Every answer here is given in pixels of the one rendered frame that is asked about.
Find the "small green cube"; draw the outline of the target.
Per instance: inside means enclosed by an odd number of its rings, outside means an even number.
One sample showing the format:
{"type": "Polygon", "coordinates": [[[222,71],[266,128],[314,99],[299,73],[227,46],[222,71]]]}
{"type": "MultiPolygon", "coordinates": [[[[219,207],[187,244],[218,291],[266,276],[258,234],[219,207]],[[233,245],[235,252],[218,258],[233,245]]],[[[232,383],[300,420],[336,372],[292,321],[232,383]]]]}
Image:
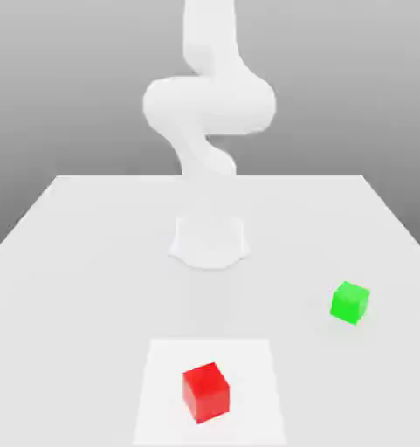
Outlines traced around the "small green cube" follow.
{"type": "Polygon", "coordinates": [[[369,296],[368,288],[343,281],[333,293],[330,314],[356,325],[367,310],[369,296]]]}

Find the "small red cube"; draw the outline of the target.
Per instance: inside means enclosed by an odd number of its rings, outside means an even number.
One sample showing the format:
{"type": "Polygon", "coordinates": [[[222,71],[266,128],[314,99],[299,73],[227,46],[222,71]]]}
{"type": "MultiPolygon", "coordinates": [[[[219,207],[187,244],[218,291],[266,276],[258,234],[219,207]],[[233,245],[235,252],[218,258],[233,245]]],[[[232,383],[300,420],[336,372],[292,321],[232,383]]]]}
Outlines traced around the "small red cube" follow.
{"type": "Polygon", "coordinates": [[[196,424],[226,414],[231,389],[215,362],[182,373],[182,398],[196,424]]]}

